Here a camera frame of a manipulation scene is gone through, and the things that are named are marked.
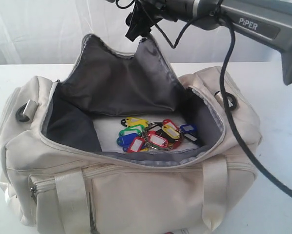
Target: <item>key tag bundle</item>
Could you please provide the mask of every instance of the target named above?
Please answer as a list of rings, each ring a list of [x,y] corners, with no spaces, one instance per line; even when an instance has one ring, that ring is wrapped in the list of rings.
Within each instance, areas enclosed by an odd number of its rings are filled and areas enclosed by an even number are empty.
[[[121,120],[126,128],[119,132],[117,144],[126,153],[145,152],[150,148],[159,151],[168,151],[178,148],[186,138],[201,146],[201,141],[195,136],[197,129],[192,124],[180,126],[170,119],[162,122],[149,123],[137,117],[127,117]]]

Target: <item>bag strap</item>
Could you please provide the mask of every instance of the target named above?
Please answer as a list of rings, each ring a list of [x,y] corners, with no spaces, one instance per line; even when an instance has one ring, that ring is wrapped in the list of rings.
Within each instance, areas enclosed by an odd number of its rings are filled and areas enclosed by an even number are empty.
[[[210,231],[223,221],[227,210],[228,170],[225,156],[203,161],[204,202],[202,220]]]
[[[55,176],[63,228],[66,234],[90,234],[90,215],[81,169]]]

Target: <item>red key tag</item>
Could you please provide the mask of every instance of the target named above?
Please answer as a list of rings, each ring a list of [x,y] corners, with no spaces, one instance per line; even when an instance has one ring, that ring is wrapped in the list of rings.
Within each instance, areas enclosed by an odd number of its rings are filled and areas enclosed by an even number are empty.
[[[168,126],[170,126],[170,127],[173,128],[174,130],[180,130],[179,127],[176,126],[176,124],[173,123],[171,119],[168,119],[168,118],[167,118],[167,119],[165,119],[164,121],[162,121],[162,123],[163,123],[164,125],[168,125]]]
[[[151,144],[154,144],[160,148],[167,148],[169,144],[167,139],[153,133],[148,134],[148,139]]]
[[[132,144],[130,145],[130,148],[127,150],[128,153],[137,153],[140,152],[143,145],[145,143],[145,140],[141,137],[137,137],[133,140]]]

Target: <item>zipper pull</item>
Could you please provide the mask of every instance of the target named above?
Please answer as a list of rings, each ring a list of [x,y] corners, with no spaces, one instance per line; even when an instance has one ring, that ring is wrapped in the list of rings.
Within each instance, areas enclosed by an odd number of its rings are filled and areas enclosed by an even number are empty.
[[[36,185],[34,187],[30,188],[31,197],[33,198],[35,203],[37,203],[37,196],[35,195],[36,191],[37,191]]]

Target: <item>green key tag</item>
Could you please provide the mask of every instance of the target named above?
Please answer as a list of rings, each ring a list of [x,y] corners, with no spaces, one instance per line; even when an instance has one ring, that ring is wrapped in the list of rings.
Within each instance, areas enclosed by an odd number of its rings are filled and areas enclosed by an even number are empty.
[[[128,134],[131,134],[131,133],[141,134],[144,131],[144,129],[145,129],[145,127],[141,124],[134,125],[132,127],[127,127],[126,129],[121,130],[119,132],[119,136],[122,137],[122,136],[125,136]]]

